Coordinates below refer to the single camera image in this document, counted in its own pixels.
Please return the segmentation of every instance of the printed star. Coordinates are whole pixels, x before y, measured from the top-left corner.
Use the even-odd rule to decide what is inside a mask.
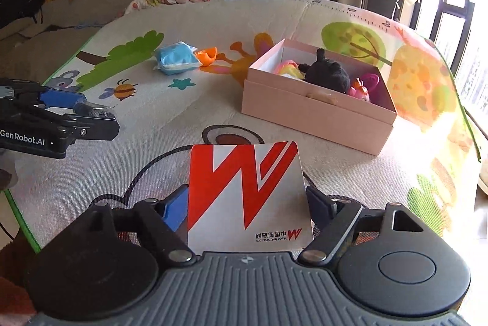
[[[189,86],[195,86],[193,82],[191,82],[191,78],[186,79],[174,79],[173,83],[168,86],[168,88],[178,88],[179,90],[185,90]]]

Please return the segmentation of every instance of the pink box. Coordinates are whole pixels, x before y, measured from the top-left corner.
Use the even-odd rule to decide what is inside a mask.
[[[351,80],[367,72],[380,77],[373,93],[376,104],[272,73],[285,60],[313,64],[317,49],[285,39],[257,59],[244,82],[242,113],[378,155],[390,136],[397,113],[376,67],[325,51],[327,58],[341,63]]]

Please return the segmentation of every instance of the window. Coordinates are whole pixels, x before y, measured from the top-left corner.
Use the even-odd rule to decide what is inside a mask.
[[[435,42],[464,108],[488,132],[488,0],[421,0],[411,27]]]

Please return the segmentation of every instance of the screw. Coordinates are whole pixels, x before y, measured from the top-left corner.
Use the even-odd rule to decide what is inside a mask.
[[[324,261],[327,258],[327,254],[320,250],[305,250],[302,252],[302,258],[311,264],[316,264]]]
[[[244,264],[249,264],[252,263],[254,259],[250,255],[245,255],[244,257],[241,258],[241,262]]]
[[[193,258],[193,255],[188,250],[172,250],[168,255],[171,261],[175,263],[186,263]]]

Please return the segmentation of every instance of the stuffed toy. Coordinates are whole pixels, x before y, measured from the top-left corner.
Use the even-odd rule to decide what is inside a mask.
[[[355,97],[356,99],[370,102],[368,89],[363,85],[363,81],[356,78],[352,81],[351,87],[347,92],[349,96]]]
[[[317,61],[309,66],[299,64],[298,69],[305,73],[305,82],[347,94],[351,81],[346,70],[333,60],[325,58],[325,50],[317,49]]]

